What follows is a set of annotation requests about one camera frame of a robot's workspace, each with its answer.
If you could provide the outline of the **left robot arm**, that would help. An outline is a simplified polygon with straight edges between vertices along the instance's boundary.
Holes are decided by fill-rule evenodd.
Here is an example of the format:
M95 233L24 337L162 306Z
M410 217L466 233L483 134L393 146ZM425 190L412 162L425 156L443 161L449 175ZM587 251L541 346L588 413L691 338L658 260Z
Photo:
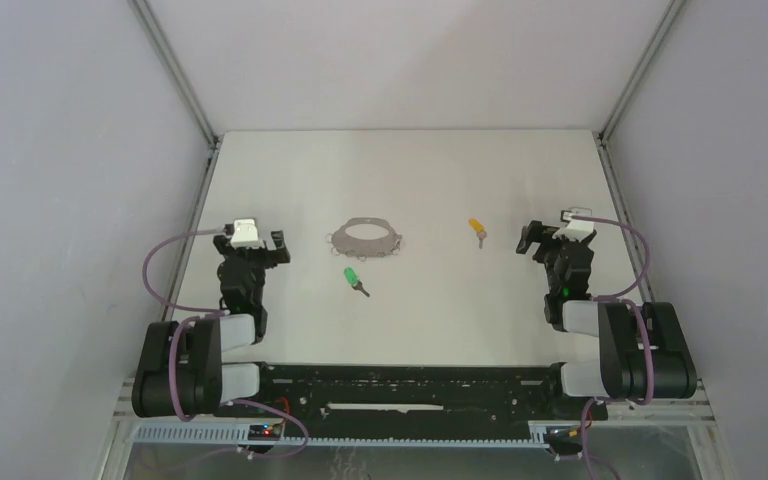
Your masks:
M131 391L133 411L140 418L176 416L184 422L214 412L221 403L222 328L241 319L257 344L267 332L268 311L263 303L266 272L291 262L284 232L270 233L268 247L232 241L232 226L196 230L170 237L154 246L142 264L145 289L171 310L189 312L180 321L151 323L146 331ZM178 240L210 235L222 262L217 268L220 300L216 308L175 304L153 289L148 269L154 255Z

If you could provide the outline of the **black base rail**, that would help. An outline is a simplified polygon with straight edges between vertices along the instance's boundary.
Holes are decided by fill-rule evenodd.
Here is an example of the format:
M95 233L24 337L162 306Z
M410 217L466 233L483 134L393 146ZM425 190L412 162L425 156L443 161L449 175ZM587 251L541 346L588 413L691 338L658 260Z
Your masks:
M219 418L287 409L316 440L527 441L541 422L578 423L586 403L563 393L560 367L262 364L254 407Z

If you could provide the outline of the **left aluminium frame post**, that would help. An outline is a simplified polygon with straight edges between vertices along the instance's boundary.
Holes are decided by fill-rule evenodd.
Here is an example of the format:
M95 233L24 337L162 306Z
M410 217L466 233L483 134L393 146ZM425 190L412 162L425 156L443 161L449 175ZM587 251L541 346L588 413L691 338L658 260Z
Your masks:
M211 124L196 90L188 78L183 65L166 35L150 1L128 0L137 21L140 23L149 44L164 68L174 89L182 100L190 117L196 124L200 134L209 145L215 149L220 142L220 135Z

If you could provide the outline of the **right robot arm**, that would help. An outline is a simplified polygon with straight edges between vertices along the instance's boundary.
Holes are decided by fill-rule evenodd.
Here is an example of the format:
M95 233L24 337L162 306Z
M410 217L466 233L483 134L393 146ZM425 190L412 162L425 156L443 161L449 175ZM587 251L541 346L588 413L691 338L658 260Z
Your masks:
M697 371L672 304L638 305L625 293L590 293L595 257L590 244L598 222L581 215L572 215L562 227L533 220L523 227L516 247L544 267L547 323L598 343L596 358L561 364L560 379L543 388L543 408L556 418L570 416L585 397L648 404L688 399L697 390Z

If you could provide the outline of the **right aluminium frame post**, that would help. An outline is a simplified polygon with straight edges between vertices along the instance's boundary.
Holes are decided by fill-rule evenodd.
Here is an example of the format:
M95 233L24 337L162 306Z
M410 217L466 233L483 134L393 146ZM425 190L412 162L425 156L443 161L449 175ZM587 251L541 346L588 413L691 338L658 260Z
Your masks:
M606 143L614 135L621 123L623 116L634 99L636 92L646 78L652 64L662 49L674 24L682 14L686 0L671 0L660 17L652 35L647 41L640 57L638 58L631 75L625 83L616 102L614 103L607 120L598 133L597 138Z

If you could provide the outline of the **aluminium frame post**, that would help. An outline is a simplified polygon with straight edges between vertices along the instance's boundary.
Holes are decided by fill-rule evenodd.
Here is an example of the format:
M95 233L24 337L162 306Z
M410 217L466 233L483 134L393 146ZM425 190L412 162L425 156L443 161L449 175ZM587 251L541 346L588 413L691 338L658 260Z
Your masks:
M128 0L137 21L140 23L149 44L164 68L174 89L182 100L190 117L196 124L200 134L209 145L215 149L220 142L220 135L211 124L196 90L188 78L183 65L166 35L150 1Z
M598 133L597 138L606 143L614 135L621 123L623 116L634 99L636 92L646 78L652 64L662 49L674 24L682 14L686 0L671 0L660 17L652 35L647 41L640 57L638 58L631 75L625 83L616 102L614 103L607 120Z

